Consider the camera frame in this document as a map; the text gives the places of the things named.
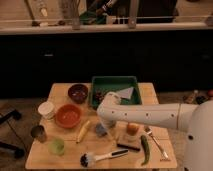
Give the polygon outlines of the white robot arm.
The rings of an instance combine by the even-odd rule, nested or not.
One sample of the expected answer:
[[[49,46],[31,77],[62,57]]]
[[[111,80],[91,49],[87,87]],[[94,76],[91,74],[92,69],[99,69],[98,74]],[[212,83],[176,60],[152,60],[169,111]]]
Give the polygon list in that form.
[[[200,105],[122,105],[120,96],[109,92],[98,106],[97,115],[108,133],[116,121],[186,132],[184,171],[213,171],[213,100]]]

